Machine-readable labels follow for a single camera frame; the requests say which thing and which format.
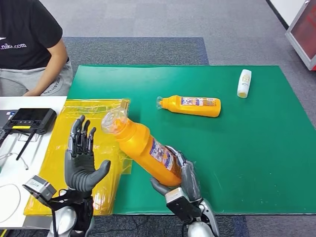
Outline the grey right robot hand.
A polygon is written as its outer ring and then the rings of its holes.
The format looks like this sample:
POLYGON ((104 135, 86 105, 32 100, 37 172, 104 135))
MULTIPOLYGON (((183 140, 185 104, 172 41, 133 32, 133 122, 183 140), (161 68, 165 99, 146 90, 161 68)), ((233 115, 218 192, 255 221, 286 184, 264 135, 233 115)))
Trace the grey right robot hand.
POLYGON ((186 159, 181 151, 176 150, 171 146, 166 146, 168 151, 176 158, 177 164, 181 168, 181 183, 174 187, 169 187, 161 184, 154 177, 151 177, 152 186, 158 193, 164 196, 167 193, 181 187, 192 203, 200 204, 203 197, 201 194, 200 184, 195 171, 194 164, 186 159))

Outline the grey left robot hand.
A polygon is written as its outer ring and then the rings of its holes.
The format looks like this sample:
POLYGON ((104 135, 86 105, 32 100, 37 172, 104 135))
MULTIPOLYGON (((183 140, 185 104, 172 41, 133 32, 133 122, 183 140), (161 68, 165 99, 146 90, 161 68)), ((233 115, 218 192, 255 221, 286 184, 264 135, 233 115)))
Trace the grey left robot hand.
POLYGON ((81 115, 71 128, 64 158, 64 178, 71 189, 91 193, 111 167, 111 161, 106 159, 100 168, 95 168, 94 141, 97 128, 88 131, 90 124, 90 120, 81 115))

